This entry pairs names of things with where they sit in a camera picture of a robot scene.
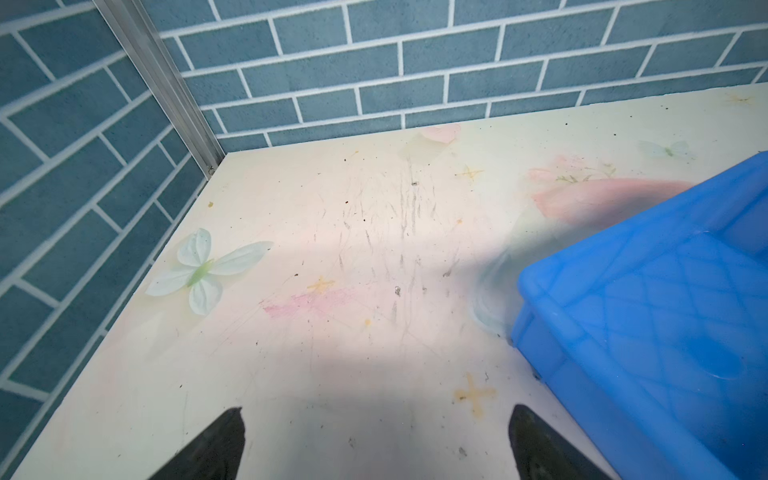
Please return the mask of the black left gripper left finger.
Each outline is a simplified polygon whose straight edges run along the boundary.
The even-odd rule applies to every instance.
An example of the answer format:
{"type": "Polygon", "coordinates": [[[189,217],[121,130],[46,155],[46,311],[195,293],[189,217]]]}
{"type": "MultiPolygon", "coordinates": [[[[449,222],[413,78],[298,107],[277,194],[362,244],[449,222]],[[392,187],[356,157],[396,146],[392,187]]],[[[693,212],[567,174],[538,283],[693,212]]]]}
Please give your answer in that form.
{"type": "Polygon", "coordinates": [[[241,410],[224,411],[150,479],[236,479],[245,446],[241,410]]]}

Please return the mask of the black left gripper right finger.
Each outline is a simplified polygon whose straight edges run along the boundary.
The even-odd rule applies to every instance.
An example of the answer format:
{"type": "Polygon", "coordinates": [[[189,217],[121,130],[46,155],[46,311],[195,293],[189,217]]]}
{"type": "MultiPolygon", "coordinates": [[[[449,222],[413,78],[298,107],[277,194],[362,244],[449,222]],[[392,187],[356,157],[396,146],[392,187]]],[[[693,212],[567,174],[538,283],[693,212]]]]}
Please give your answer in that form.
{"type": "Polygon", "coordinates": [[[514,406],[508,436],[521,479],[609,479],[603,470],[526,405],[514,406]]]}

